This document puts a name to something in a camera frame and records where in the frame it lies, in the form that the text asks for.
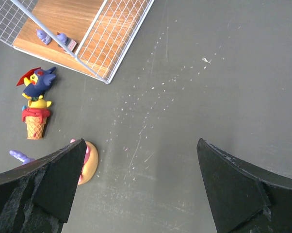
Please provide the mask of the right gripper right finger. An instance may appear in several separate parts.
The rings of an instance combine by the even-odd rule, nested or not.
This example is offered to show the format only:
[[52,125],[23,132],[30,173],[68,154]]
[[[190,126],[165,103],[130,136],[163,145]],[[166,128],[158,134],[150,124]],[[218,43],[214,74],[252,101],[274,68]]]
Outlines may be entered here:
[[219,233],[292,233],[292,179],[234,157],[203,138],[197,156]]

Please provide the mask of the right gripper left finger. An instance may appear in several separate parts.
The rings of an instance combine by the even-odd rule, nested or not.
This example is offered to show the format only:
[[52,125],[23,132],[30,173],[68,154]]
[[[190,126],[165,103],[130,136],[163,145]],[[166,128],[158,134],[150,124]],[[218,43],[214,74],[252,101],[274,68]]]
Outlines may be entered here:
[[0,233],[60,233],[67,223],[86,153],[76,140],[0,173]]

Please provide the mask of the purple bunny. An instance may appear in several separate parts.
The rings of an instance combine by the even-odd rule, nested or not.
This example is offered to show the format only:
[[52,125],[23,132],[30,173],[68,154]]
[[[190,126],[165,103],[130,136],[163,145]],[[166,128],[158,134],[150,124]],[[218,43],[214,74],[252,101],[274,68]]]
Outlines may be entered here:
[[34,161],[34,158],[30,158],[24,153],[17,151],[17,150],[10,150],[9,151],[10,155],[16,158],[17,160],[21,161],[23,165],[28,164],[32,161]]

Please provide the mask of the yellow bear ice cream cone toy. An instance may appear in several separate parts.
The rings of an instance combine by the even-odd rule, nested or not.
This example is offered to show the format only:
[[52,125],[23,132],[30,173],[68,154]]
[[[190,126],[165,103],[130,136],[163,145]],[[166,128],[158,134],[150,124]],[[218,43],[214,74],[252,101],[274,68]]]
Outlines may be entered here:
[[40,95],[37,100],[30,99],[28,105],[22,107],[22,122],[25,122],[27,127],[27,139],[43,138],[47,119],[51,115],[51,104],[51,101],[44,100],[44,96]]

